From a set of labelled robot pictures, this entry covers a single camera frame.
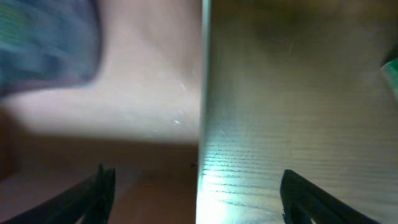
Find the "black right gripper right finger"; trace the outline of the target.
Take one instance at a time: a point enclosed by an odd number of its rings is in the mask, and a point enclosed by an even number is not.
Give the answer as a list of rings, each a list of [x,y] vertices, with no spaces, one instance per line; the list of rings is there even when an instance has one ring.
[[[280,196],[287,224],[378,224],[292,170],[285,170]]]

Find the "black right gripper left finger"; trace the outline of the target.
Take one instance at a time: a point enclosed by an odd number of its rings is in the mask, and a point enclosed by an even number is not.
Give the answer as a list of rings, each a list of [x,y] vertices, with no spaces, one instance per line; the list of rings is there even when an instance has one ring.
[[[2,224],[107,224],[115,191],[115,169],[99,165],[95,175]]]

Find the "white box with red interior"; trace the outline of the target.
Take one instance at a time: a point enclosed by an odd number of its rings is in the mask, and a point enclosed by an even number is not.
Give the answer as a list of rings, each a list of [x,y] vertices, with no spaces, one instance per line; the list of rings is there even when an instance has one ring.
[[[194,223],[201,1],[100,1],[96,78],[1,103],[1,220],[116,170],[111,223]]]

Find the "green and white soap packet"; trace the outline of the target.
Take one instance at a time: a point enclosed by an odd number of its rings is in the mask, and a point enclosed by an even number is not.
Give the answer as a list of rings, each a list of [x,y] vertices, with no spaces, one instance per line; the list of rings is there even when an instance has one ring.
[[[397,59],[391,60],[382,66],[381,72],[387,80],[391,91],[397,100],[398,97],[398,72]]]

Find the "clear pump spray bottle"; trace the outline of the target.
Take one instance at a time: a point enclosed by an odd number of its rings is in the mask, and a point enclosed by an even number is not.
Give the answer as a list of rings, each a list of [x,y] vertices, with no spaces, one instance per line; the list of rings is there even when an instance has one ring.
[[[1,96],[84,85],[103,48],[96,0],[1,0]]]

